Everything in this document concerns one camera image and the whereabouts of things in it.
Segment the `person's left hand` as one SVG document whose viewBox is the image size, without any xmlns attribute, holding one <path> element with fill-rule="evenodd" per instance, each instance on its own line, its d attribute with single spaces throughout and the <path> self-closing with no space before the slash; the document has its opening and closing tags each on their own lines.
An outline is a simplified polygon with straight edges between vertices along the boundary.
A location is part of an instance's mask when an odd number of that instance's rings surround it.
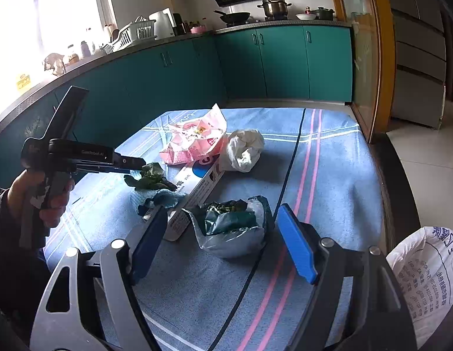
<svg viewBox="0 0 453 351">
<path fill-rule="evenodd" d="M 13 181 L 10 189 L 8 189 L 8 208 L 11 216 L 17 223 L 21 221 L 23 202 L 27 191 L 32 187 L 40 185 L 44 181 L 44 178 L 45 174 L 41 171 L 24 170 Z M 69 201 L 69 194 L 74 187 L 74 180 L 72 178 L 68 179 L 63 192 L 51 200 L 49 208 L 42 209 L 39 212 L 39 217 L 46 227 L 55 228 L 59 225 Z"/>
</svg>

